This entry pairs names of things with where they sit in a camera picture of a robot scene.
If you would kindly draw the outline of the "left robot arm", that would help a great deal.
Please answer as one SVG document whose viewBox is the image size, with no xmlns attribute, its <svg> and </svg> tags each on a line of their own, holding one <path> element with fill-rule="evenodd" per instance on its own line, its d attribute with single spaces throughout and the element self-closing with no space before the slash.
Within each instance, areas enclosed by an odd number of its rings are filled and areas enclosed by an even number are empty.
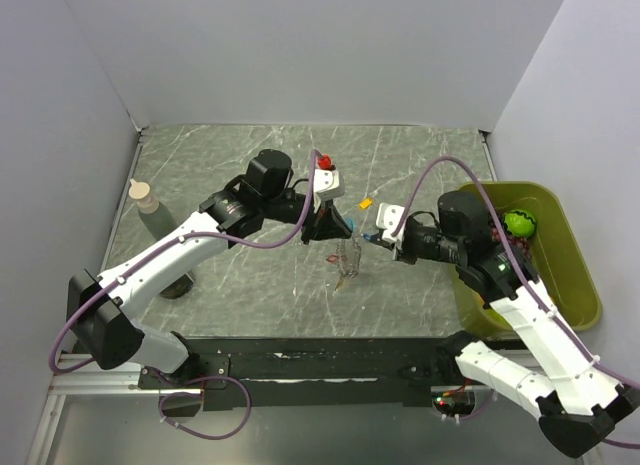
<svg viewBox="0 0 640 465">
<path fill-rule="evenodd" d="M 309 243 L 352 235 L 333 203 L 345 185 L 328 156 L 311 151 L 305 193 L 295 191 L 292 176 L 287 154 L 262 150 L 244 173 L 145 251 L 98 278 L 88 271 L 73 276 L 59 334 L 72 332 L 103 370 L 132 362 L 162 371 L 174 386 L 191 384 L 198 363 L 185 339 L 138 321 L 155 296 L 236 244 L 268 250 L 294 237 Z"/>
</svg>

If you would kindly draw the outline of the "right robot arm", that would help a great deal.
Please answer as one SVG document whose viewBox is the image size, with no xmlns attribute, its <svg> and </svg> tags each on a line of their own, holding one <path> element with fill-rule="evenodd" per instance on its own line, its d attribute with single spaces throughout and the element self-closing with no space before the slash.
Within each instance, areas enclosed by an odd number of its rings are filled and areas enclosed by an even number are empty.
<svg viewBox="0 0 640 465">
<path fill-rule="evenodd" d="M 441 345 L 437 372 L 448 383 L 464 378 L 489 386 L 533 416 L 561 453 L 579 458 L 639 407 L 638 387 L 604 370 L 576 336 L 528 257 L 511 247 L 486 198 L 443 194 L 431 226 L 400 205 L 380 204 L 369 241 L 397 261 L 454 266 L 459 279 L 518 335 L 541 372 L 491 350 L 469 332 Z"/>
</svg>

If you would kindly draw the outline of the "metal keyring with small rings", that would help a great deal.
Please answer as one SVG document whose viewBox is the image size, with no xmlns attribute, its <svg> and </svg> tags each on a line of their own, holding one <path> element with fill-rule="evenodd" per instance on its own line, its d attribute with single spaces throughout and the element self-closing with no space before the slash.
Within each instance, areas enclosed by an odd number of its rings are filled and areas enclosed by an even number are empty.
<svg viewBox="0 0 640 465">
<path fill-rule="evenodd" d="M 361 260 L 361 245 L 357 235 L 349 239 L 340 240 L 336 246 L 336 265 L 339 278 L 335 291 L 339 290 L 348 279 L 355 278 L 359 273 Z"/>
</svg>

